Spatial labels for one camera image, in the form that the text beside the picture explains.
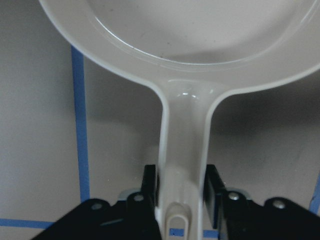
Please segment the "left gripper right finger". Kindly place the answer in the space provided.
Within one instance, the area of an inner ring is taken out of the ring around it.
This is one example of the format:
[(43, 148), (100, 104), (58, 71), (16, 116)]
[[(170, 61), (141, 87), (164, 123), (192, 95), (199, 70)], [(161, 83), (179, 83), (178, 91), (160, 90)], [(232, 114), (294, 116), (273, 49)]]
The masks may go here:
[(318, 240), (320, 218), (283, 197), (259, 205), (226, 188), (215, 165), (206, 167), (204, 203), (220, 240)]

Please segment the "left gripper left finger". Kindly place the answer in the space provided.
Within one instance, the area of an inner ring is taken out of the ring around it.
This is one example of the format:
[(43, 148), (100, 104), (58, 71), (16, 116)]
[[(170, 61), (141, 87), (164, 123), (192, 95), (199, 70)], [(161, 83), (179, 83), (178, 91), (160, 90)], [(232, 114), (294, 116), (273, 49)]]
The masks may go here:
[(155, 217), (156, 167), (144, 167), (138, 191), (119, 199), (114, 205), (92, 198), (68, 212), (36, 240), (160, 240)]

